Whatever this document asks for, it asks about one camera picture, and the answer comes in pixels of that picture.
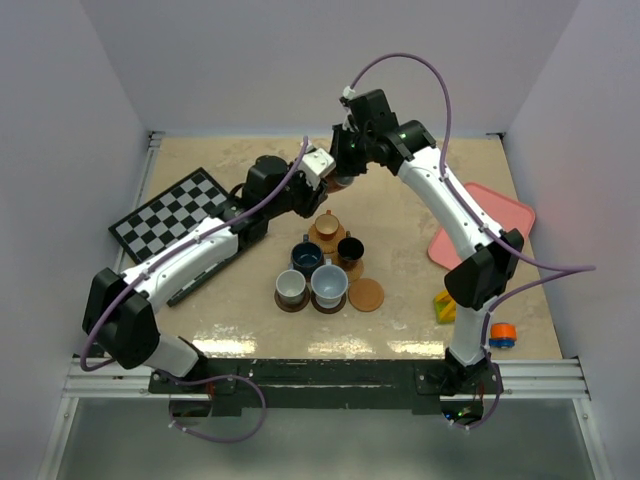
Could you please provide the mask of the grey white cup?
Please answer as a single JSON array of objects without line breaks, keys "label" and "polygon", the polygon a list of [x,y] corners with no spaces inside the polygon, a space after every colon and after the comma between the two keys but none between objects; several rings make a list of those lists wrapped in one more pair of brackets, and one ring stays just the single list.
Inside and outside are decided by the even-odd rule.
[{"label": "grey white cup", "polygon": [[350,187],[355,178],[353,176],[341,176],[335,173],[332,173],[326,177],[327,185],[328,185],[328,193],[334,194],[339,191],[342,191],[348,187]]},{"label": "grey white cup", "polygon": [[295,298],[301,295],[307,288],[304,275],[295,270],[286,270],[279,274],[276,279],[276,290],[285,297]]}]

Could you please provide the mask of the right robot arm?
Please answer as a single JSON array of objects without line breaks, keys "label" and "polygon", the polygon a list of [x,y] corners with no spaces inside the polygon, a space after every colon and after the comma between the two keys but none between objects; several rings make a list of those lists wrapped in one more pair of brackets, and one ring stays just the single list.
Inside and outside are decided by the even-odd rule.
[{"label": "right robot arm", "polygon": [[433,136],[417,120],[400,123],[383,90],[356,94],[346,88],[340,102],[346,118],[333,126],[330,147],[335,182],[346,185],[366,173],[369,163],[387,168],[428,207],[461,260],[444,278],[456,303],[445,379],[452,390],[469,392],[481,380],[477,364],[485,358],[485,316],[513,277],[524,238],[479,207],[454,173],[439,164]]}]

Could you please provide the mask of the dark brown wooden coaster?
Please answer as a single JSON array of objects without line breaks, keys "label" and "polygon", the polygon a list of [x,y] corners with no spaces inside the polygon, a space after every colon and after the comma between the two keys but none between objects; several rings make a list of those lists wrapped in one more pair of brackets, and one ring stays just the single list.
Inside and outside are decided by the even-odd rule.
[{"label": "dark brown wooden coaster", "polygon": [[303,310],[310,301],[310,291],[305,289],[301,295],[291,299],[285,297],[279,293],[278,290],[274,292],[275,304],[284,312],[295,313]]}]

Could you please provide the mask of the scalloped light cork coaster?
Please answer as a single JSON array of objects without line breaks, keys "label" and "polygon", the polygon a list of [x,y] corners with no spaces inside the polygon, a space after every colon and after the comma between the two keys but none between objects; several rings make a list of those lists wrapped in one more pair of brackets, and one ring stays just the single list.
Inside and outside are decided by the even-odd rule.
[{"label": "scalloped light cork coaster", "polygon": [[324,254],[333,254],[337,250],[339,242],[346,237],[346,230],[342,224],[331,238],[324,238],[317,231],[314,224],[308,229],[308,237],[312,243],[318,245]]}]

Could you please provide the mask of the pink cup gold inside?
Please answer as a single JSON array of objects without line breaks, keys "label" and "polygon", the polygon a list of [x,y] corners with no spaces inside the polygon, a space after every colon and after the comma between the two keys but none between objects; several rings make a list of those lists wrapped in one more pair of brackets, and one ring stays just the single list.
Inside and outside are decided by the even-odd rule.
[{"label": "pink cup gold inside", "polygon": [[329,241],[338,233],[340,222],[331,210],[327,210],[316,218],[314,227],[321,240]]}]

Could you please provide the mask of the light orange wooden coaster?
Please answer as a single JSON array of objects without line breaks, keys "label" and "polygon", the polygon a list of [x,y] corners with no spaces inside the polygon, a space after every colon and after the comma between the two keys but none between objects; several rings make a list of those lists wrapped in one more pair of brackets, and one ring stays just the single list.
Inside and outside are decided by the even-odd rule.
[{"label": "light orange wooden coaster", "polygon": [[348,290],[351,305],[361,312],[377,310],[384,302],[384,289],[375,280],[360,278],[354,281]]}]

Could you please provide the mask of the dark blue cup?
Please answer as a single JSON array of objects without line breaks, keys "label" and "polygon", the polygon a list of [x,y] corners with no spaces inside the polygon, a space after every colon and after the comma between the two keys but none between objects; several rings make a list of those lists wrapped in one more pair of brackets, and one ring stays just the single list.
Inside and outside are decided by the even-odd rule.
[{"label": "dark blue cup", "polygon": [[301,272],[309,280],[313,273],[325,262],[322,249],[309,240],[308,234],[304,234],[302,241],[296,244],[290,255],[295,270]]}]

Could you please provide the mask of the black cup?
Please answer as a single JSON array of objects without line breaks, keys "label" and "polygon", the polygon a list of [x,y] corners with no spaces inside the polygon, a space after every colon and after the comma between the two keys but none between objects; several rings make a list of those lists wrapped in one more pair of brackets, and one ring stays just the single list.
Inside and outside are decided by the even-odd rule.
[{"label": "black cup", "polygon": [[350,231],[345,233],[345,237],[337,245],[338,260],[346,268],[355,266],[363,258],[364,253],[364,244],[360,239],[354,237]]}]

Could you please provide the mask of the large white mug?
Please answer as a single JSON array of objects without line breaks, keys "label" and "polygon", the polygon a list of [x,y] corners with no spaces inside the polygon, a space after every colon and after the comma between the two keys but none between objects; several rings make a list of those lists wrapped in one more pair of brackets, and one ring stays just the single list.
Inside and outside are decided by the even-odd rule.
[{"label": "large white mug", "polygon": [[319,267],[311,276],[310,285],[320,304],[325,307],[335,305],[349,286],[345,271],[330,259]]}]

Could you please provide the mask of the round light cork coaster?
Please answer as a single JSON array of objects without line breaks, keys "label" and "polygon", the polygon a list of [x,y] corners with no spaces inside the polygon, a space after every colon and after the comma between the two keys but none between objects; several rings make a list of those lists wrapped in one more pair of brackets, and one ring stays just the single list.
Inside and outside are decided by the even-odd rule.
[{"label": "round light cork coaster", "polygon": [[364,273],[364,262],[362,260],[358,260],[353,265],[347,266],[345,268],[345,273],[347,274],[350,283],[358,280]]}]

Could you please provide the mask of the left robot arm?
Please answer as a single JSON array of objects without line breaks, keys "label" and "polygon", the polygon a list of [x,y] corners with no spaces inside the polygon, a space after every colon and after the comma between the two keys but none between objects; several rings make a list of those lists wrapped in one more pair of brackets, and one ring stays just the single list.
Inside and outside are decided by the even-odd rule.
[{"label": "left robot arm", "polygon": [[324,150],[304,153],[292,164],[258,158],[242,186],[177,243],[123,273],[105,268],[91,283],[82,328],[125,369],[147,365],[169,372],[185,392],[207,380],[201,353],[189,342],[162,334],[156,312],[206,268],[224,263],[267,232],[271,219],[287,212],[310,217],[328,196],[335,167]]}]

